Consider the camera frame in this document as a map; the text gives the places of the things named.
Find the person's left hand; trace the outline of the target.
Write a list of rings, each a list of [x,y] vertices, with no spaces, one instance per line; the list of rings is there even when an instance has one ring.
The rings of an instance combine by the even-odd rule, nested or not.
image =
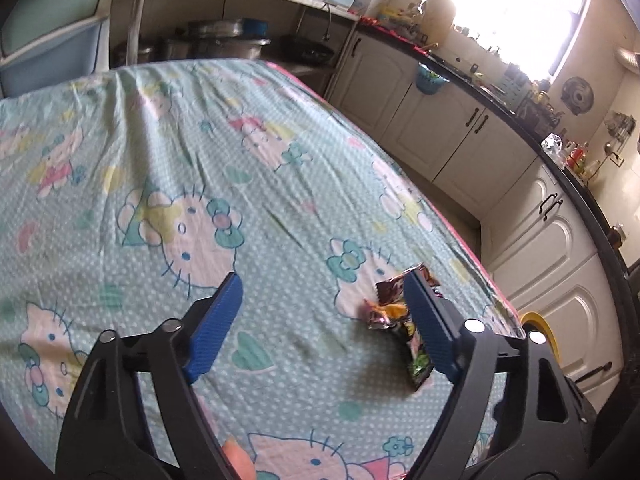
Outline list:
[[[240,447],[238,442],[229,438],[222,445],[222,450],[224,451],[224,455],[227,457],[228,462],[231,464],[241,480],[257,479],[254,463],[247,452],[245,452],[244,448]]]

